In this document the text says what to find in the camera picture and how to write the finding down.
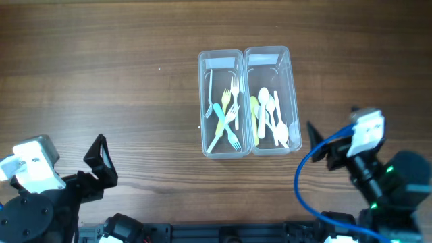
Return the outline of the thick white spoon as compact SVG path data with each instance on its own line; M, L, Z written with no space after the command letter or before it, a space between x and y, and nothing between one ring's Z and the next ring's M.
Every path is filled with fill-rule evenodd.
M261 106L257 105L253 108L254 110L254 115L255 117L261 121ZM288 149L289 146L287 145L286 142L283 142L282 140L280 140L277 137L277 134L275 133L275 127L272 125L271 121L270 121L270 117L269 117L269 113L267 111L265 111L265 124L269 127L269 129L272 131L273 133L273 138L280 144L282 145L285 149Z

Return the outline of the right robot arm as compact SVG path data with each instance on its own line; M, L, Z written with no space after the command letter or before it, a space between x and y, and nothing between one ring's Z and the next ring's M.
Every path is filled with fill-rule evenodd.
M385 142L382 124L348 125L329 138L322 137L311 123L307 128L311 150L301 163L326 159L330 171L345 167L369 206L357 221L341 213L320 213L304 202L306 210L359 242L423 241L416 210L431 193L431 167L424 157L399 151L386 164L380 162L377 153Z

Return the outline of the white fork long handle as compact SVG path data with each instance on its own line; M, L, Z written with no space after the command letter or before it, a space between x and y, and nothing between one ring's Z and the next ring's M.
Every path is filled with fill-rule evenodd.
M239 77L232 76L230 91L231 91L231 94L234 98L234 104L237 105L238 104L238 95L240 93ZM239 129L238 113L236 114L236 118L234 121L235 121L235 129L238 130Z

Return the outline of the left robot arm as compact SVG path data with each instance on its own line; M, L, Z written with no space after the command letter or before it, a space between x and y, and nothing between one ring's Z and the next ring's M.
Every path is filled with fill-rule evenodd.
M99 134L83 161L91 171L60 177L59 153L43 134L21 141L1 160L1 180L18 195L1 205L2 242L77 242L79 210L117 186L106 138Z

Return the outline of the white spoon long handle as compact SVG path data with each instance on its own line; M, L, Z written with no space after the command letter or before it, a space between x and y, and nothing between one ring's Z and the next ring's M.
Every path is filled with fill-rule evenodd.
M278 146L279 142L278 142L278 139L277 139L277 136L276 136L276 132L275 132L275 129L276 129L276 127L275 127L275 118L274 118L274 115L273 115L274 111L275 111L275 100L274 100L274 98L271 95L269 95L269 99L268 99L267 104L266 104L266 110L269 112L269 117L270 117L270 122L271 122L271 128L272 128L272 131L273 131L274 143L275 143L276 146Z

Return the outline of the white spoon bowl down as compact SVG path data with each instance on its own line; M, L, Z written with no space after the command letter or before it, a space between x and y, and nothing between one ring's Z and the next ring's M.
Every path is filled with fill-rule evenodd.
M281 116L281 106L279 102L279 96L277 91L274 91L274 99L275 99L275 106L277 111L277 117L278 117L278 123L276 125L276 130L278 133L278 138L280 142L286 143L289 138L289 130L287 125L283 122L282 116Z

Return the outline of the white fork tines down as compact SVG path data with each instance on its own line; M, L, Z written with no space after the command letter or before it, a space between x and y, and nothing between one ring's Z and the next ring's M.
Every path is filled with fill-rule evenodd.
M209 95L208 95L209 108L207 109L207 112L205 113L205 118L206 119L208 119L211 116L212 112L213 112L212 87L213 87L213 70L210 71Z

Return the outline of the white spoon large bowl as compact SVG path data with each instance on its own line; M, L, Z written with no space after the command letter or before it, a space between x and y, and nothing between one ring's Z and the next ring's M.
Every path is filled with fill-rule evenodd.
M259 116L259 128L258 128L258 137L260 139L265 137L265 107L269 100L269 91L267 88L262 87L258 94L259 104L261 106L261 113Z

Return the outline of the yellow plastic fork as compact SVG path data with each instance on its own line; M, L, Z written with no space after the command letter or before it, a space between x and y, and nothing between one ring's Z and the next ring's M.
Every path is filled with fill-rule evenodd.
M230 89L225 89L221 98L223 114L225 114L227 106L230 103L230 100L231 100L231 91ZM218 134L220 132L220 130L222 129L222 125L223 125L223 121L220 119L217 124L215 134Z

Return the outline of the yellow plastic spoon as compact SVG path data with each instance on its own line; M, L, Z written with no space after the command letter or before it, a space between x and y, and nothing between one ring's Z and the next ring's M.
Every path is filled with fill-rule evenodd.
M258 100L255 96L250 96L250 110L251 110L251 120L252 120L252 133L254 138L254 145L259 145L259 138L257 134L257 118L254 113L254 108L258 105Z

